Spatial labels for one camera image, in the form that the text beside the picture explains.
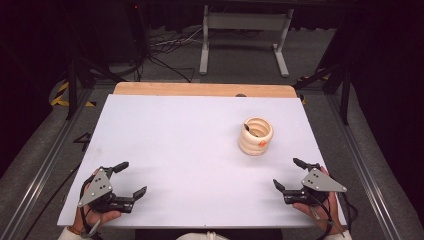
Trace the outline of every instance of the white board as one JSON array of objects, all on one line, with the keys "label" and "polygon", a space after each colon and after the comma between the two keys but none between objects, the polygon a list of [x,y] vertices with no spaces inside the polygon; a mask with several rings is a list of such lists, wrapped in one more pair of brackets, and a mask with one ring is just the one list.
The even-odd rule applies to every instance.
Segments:
[{"label": "white board", "polygon": [[[238,147],[244,120],[274,128],[267,152]],[[122,228],[281,228],[313,226],[286,205],[275,178],[299,190],[307,170],[293,158],[325,166],[299,99],[109,95],[58,225],[73,223],[79,191],[100,167],[128,161],[113,174],[114,193],[130,197],[147,186]],[[342,211],[339,211],[345,224]]]}]

